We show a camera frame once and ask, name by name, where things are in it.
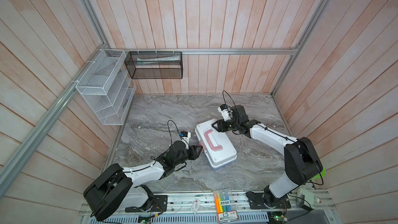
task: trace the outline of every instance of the wood panel wall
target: wood panel wall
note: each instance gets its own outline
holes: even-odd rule
[[[398,222],[397,52],[398,0],[333,0],[276,94],[345,223]]]
[[[79,0],[0,0],[0,167],[99,46]],[[76,95],[0,200],[1,223],[76,223],[115,131]]]
[[[320,0],[90,0],[111,47],[296,46]],[[183,79],[137,93],[271,92],[285,55],[185,56]]]

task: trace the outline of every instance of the gray marble surface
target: gray marble surface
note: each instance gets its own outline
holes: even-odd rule
[[[249,119],[287,134],[287,130],[270,96],[266,94],[231,95],[237,105],[243,105]],[[232,102],[226,95],[227,104]],[[214,95],[138,95],[134,96],[131,111],[116,151],[114,162],[120,166],[138,166],[151,162],[167,150],[170,135],[167,121],[173,120],[179,131],[192,132],[190,144],[198,144],[197,124],[212,118],[220,119],[217,111],[224,102],[221,94]],[[177,131],[170,123],[173,141]],[[202,153],[197,160],[170,176],[147,183],[153,192],[207,191],[221,188],[232,190],[262,190],[279,177],[284,169],[283,156],[273,148],[244,135],[227,132],[237,151],[235,162],[212,170]]]

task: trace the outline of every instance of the orange highlighter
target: orange highlighter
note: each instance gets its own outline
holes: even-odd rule
[[[220,203],[218,202],[217,194],[214,194],[214,201],[216,203],[217,214],[222,213],[222,211],[220,210]]]

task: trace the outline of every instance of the aluminum rail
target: aluminum rail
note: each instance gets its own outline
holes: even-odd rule
[[[106,47],[106,44],[100,45],[96,52],[92,54],[89,61],[94,60],[100,53],[100,49]],[[57,101],[48,109],[45,115],[38,121],[38,124],[24,139],[22,144],[13,153],[11,158],[7,161],[0,171],[0,199],[5,195],[8,188],[15,181],[23,167],[27,164],[34,152],[37,150],[43,139],[47,136],[55,122],[58,120],[62,112],[65,110],[69,102],[73,99],[76,93],[77,81],[83,76],[84,72],[90,66],[90,62],[80,69],[79,73],[68,84],[65,90],[58,97]]]
[[[316,11],[314,12],[313,16],[311,17],[311,20],[310,20],[308,26],[306,27],[303,36],[300,38],[300,40],[298,42],[297,52],[295,54],[293,54],[293,56],[287,62],[278,81],[275,84],[274,90],[271,92],[271,95],[273,97],[278,93],[283,81],[287,77],[290,69],[293,67],[293,64],[295,63],[297,57],[300,55],[301,50],[303,49],[303,47],[306,45],[306,43],[310,39],[311,34],[314,32],[314,29],[316,28],[320,19],[324,15],[330,2],[331,2],[331,0],[321,0],[321,2],[318,4],[318,7],[316,8]]]
[[[183,55],[295,55],[294,48],[130,48],[125,52],[182,52]]]

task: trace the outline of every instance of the white plastic box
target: white plastic box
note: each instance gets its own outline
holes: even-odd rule
[[[195,128],[199,142],[212,169],[218,169],[236,160],[236,150],[224,132],[217,132],[211,125],[217,120],[200,123]]]

